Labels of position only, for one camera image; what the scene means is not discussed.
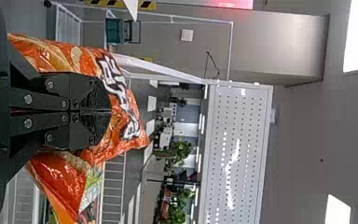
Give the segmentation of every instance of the chip bag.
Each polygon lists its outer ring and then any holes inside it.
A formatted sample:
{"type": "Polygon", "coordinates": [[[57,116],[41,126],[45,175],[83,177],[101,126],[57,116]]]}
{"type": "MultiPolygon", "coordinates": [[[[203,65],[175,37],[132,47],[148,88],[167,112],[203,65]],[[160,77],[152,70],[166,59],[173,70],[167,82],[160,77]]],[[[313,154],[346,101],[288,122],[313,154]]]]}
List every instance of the chip bag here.
{"type": "Polygon", "coordinates": [[[123,71],[107,50],[26,35],[8,35],[8,39],[41,75],[74,72],[98,77],[109,92],[112,118],[98,146],[79,153],[39,152],[27,164],[35,183],[48,196],[59,222],[75,223],[101,192],[101,164],[132,148],[149,145],[138,106],[127,88],[123,71]]]}

